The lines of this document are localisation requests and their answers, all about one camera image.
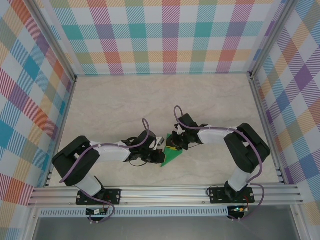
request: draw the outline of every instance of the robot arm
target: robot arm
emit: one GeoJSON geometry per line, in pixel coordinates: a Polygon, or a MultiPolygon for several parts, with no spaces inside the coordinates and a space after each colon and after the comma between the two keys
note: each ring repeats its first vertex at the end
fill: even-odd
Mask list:
{"type": "MultiPolygon", "coordinates": [[[[188,127],[198,128],[197,123],[192,120],[189,114],[181,116],[179,121],[188,127]]],[[[188,146],[191,143],[200,145],[225,143],[236,164],[234,173],[225,183],[224,188],[224,194],[232,202],[242,194],[253,172],[259,167],[256,153],[241,135],[232,130],[210,129],[211,126],[207,124],[202,124],[199,127],[205,127],[205,129],[189,129],[179,123],[176,124],[177,131],[172,132],[172,135],[167,139],[166,145],[177,150],[188,150],[188,146]]],[[[270,155],[269,147],[249,124],[243,123],[239,127],[230,129],[237,129],[253,143],[262,162],[270,155]]]]}
{"type": "Polygon", "coordinates": [[[146,163],[161,164],[165,161],[165,154],[161,149],[157,149],[164,139],[156,137],[150,131],[148,138],[139,147],[124,148],[118,146],[136,146],[147,137],[147,131],[143,131],[138,137],[131,137],[115,143],[114,145],[99,145],[94,141],[89,141],[85,136],[79,136],[68,146],[53,157],[52,163],[59,175],[64,178],[75,164],[78,157],[91,146],[99,145],[90,149],[78,162],[74,170],[64,181],[67,186],[76,186],[90,196],[97,195],[103,190],[99,180],[92,176],[89,171],[95,163],[120,161],[131,162],[141,158],[146,163]]]}

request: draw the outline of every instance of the plaid wallpaper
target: plaid wallpaper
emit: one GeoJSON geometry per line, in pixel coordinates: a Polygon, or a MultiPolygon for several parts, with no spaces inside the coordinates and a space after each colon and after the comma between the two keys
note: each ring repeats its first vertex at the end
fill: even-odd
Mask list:
{"type": "Polygon", "coordinates": [[[20,234],[71,85],[23,0],[0,0],[0,240],[20,234]]]}
{"type": "Polygon", "coordinates": [[[37,3],[75,72],[98,75],[247,72],[268,29],[263,25],[272,21],[271,6],[280,1],[37,3]]]}
{"type": "Polygon", "coordinates": [[[267,43],[267,41],[268,41],[268,39],[270,37],[270,34],[274,30],[276,22],[278,21],[278,19],[279,19],[281,13],[282,13],[287,1],[288,0],[281,0],[281,3],[279,5],[278,9],[276,10],[276,13],[275,13],[274,17],[273,17],[273,19],[272,19],[267,31],[265,32],[265,34],[263,36],[263,39],[262,39],[262,41],[261,41],[261,43],[259,45],[259,48],[258,48],[258,50],[256,51],[256,53],[254,55],[253,61],[252,61],[251,65],[250,65],[250,68],[249,68],[249,72],[251,72],[253,67],[255,66],[255,64],[257,62],[257,59],[260,56],[261,51],[264,49],[264,47],[265,47],[265,45],[266,45],[266,43],[267,43]]]}
{"type": "Polygon", "coordinates": [[[320,233],[319,0],[299,1],[256,83],[285,173],[320,233]]]}

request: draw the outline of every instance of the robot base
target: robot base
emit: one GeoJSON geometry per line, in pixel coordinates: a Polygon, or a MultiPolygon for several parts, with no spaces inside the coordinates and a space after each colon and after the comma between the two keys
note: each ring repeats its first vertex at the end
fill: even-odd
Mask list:
{"type": "Polygon", "coordinates": [[[234,200],[231,200],[225,194],[224,187],[210,187],[208,189],[211,204],[253,204],[255,202],[254,192],[251,187],[246,187],[241,194],[234,200]]]}
{"type": "MultiPolygon", "coordinates": [[[[121,198],[121,189],[102,189],[93,197],[96,199],[100,199],[100,200],[104,200],[106,202],[112,203],[113,205],[119,205],[120,198],[121,198]]],[[[78,191],[75,204],[76,205],[103,205],[103,203],[87,197],[82,193],[82,191],[78,191]]]]}

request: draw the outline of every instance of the green object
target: green object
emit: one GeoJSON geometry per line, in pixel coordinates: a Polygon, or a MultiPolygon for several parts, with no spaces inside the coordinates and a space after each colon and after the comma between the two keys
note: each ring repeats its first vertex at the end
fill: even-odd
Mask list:
{"type": "MultiPolygon", "coordinates": [[[[168,139],[170,136],[171,136],[171,134],[168,134],[166,136],[166,139],[168,139]]],[[[173,159],[175,159],[176,157],[181,155],[182,152],[183,152],[183,150],[178,151],[178,150],[174,150],[170,147],[165,146],[165,148],[164,148],[165,160],[164,160],[164,163],[162,163],[161,167],[170,163],[173,159]]]]}

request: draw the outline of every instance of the beige marble surface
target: beige marble surface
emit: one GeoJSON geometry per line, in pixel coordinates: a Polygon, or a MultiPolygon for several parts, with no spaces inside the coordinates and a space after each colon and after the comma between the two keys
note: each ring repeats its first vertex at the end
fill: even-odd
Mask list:
{"type": "MultiPolygon", "coordinates": [[[[80,135],[105,143],[137,137],[144,130],[142,118],[157,136],[166,137],[176,123],[175,105],[198,125],[234,127],[249,123],[265,139],[245,74],[100,76],[78,79],[60,149],[80,135]]],[[[90,172],[106,186],[213,185],[224,184],[235,166],[227,146],[212,144],[184,151],[164,167],[102,162],[90,172]]],[[[54,170],[50,186],[61,186],[60,179],[54,170]]],[[[255,182],[278,182],[271,157],[255,182]]]]}

